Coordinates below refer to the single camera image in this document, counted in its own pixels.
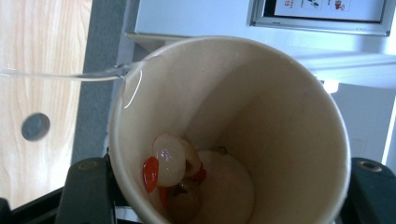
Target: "wooden panel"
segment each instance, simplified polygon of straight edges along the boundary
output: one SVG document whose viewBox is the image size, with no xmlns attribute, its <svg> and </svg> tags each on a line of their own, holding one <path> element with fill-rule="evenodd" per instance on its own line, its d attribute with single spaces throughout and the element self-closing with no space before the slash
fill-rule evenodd
<svg viewBox="0 0 396 224">
<path fill-rule="evenodd" d="M 92 0 L 7 0 L 0 4 L 0 67 L 26 73 L 83 69 Z M 70 166 L 80 83 L 0 77 L 0 197 L 15 208 L 64 184 Z M 48 116 L 49 132 L 27 141 L 25 119 Z"/>
</svg>

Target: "wall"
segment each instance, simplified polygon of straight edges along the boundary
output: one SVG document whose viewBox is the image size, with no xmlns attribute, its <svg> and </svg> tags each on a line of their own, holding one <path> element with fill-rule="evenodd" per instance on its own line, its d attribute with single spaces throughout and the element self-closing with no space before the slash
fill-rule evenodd
<svg viewBox="0 0 396 224">
<path fill-rule="evenodd" d="M 352 157 L 381 162 L 396 91 L 340 84 L 332 94 L 343 116 Z"/>
<path fill-rule="evenodd" d="M 346 35 L 250 26 L 252 7 L 253 0 L 145 0 L 127 31 L 150 38 L 243 37 L 289 54 L 321 80 L 396 90 L 396 17 L 388 37 Z"/>
<path fill-rule="evenodd" d="M 396 126 L 395 120 L 393 121 L 393 133 L 392 133 L 392 140 L 389 145 L 389 153 L 386 160 L 386 165 L 388 168 L 396 174 Z"/>
</svg>

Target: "red object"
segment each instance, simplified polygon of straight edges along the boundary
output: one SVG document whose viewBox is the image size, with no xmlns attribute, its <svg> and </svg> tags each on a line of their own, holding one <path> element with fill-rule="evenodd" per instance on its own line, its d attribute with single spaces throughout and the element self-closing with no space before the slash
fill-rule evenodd
<svg viewBox="0 0 396 224">
<path fill-rule="evenodd" d="M 168 206 L 168 187 L 159 187 L 160 189 L 160 199 L 161 203 L 163 204 L 164 207 Z"/>
<path fill-rule="evenodd" d="M 148 158 L 143 164 L 143 179 L 148 193 L 151 193 L 157 185 L 159 167 L 160 164 L 155 157 Z"/>
<path fill-rule="evenodd" d="M 206 169 L 204 169 L 204 165 L 201 163 L 201 167 L 199 171 L 191 177 L 191 180 L 201 184 L 206 179 Z"/>
</svg>

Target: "gray surface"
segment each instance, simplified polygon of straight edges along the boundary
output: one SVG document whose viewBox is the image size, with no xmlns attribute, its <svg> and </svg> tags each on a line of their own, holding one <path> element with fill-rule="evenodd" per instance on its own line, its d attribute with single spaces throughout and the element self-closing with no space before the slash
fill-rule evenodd
<svg viewBox="0 0 396 224">
<path fill-rule="evenodd" d="M 395 91 L 340 84 L 332 98 L 346 125 L 351 156 L 381 162 Z"/>
<path fill-rule="evenodd" d="M 92 2 L 84 73 L 117 64 L 126 5 L 125 0 Z M 72 163 L 104 155 L 112 92 L 112 81 L 81 84 Z"/>
</svg>

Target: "poster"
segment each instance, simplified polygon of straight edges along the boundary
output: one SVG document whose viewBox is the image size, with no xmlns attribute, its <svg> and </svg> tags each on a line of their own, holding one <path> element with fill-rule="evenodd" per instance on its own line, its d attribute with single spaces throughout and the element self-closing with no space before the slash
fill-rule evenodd
<svg viewBox="0 0 396 224">
<path fill-rule="evenodd" d="M 380 22 L 385 0 L 277 0 L 275 15 Z"/>
</svg>

